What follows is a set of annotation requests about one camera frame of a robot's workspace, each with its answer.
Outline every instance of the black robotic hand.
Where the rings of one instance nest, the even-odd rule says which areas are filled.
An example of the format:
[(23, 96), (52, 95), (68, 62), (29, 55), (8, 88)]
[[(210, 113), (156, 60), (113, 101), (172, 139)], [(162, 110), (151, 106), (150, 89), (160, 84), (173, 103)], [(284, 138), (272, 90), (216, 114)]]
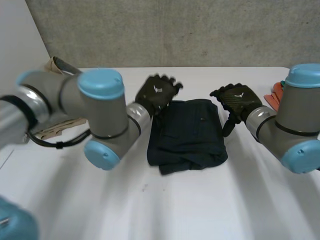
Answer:
[(174, 85), (175, 81), (166, 75), (149, 76), (135, 96), (135, 102), (145, 107), (150, 117), (157, 115), (184, 87), (180, 82)]
[(230, 135), (236, 124), (246, 122), (248, 115), (262, 106), (259, 97), (246, 85), (240, 83), (223, 86), (210, 93), (210, 96), (222, 104), (223, 109), (230, 112), (229, 118), (223, 126), (224, 137)]

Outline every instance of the cable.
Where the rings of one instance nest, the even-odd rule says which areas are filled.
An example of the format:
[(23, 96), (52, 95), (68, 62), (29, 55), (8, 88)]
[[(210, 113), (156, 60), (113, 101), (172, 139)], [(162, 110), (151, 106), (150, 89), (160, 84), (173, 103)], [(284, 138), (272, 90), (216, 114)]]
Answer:
[(43, 140), (37, 138), (36, 136), (34, 136), (30, 131), (27, 131), (26, 134), (33, 142), (35, 142), (36, 144), (38, 144), (40, 146), (43, 146), (46, 148), (63, 149), (63, 148), (71, 147), (71, 146), (74, 146), (74, 145), (81, 143), (88, 136), (90, 136), (91, 131), (90, 131), (90, 129), (87, 129), (85, 132), (81, 133), (79, 136), (76, 136), (75, 138), (73, 138), (69, 141), (66, 141), (66, 142), (57, 141), (56, 143), (43, 141)]

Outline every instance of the concrete wall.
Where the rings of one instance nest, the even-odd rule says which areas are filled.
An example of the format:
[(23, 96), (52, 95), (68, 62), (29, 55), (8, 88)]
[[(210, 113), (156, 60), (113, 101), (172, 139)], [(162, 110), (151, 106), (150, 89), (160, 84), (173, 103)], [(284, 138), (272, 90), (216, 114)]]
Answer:
[(77, 67), (320, 62), (320, 0), (26, 0), (50, 55)]

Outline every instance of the white table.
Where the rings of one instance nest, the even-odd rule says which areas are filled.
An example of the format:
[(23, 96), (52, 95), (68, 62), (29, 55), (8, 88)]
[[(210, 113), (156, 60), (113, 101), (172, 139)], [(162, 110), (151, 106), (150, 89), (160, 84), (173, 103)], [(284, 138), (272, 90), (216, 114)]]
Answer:
[[(184, 84), (177, 100), (211, 99), (223, 124), (228, 113), (209, 97), (211, 91), (240, 82), (264, 101), (288, 73), (282, 67), (117, 70), (127, 103), (148, 75), (166, 73)], [(72, 138), (86, 127), (68, 129), (54, 140)], [(63, 150), (32, 142), (15, 146), (0, 170), (0, 195), (36, 216), (43, 240), (320, 239), (320, 172), (289, 172), (243, 123), (225, 139), (224, 164), (168, 176), (148, 165), (149, 134), (150, 129), (110, 172), (87, 161), (84, 143)]]

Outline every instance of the dark navy pants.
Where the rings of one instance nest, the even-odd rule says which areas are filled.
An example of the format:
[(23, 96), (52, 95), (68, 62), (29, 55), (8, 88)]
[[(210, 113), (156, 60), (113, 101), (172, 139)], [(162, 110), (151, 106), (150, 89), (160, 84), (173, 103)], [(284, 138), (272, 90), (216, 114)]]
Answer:
[(147, 159), (162, 175), (216, 167), (227, 158), (218, 108), (210, 100), (172, 101), (153, 118)]

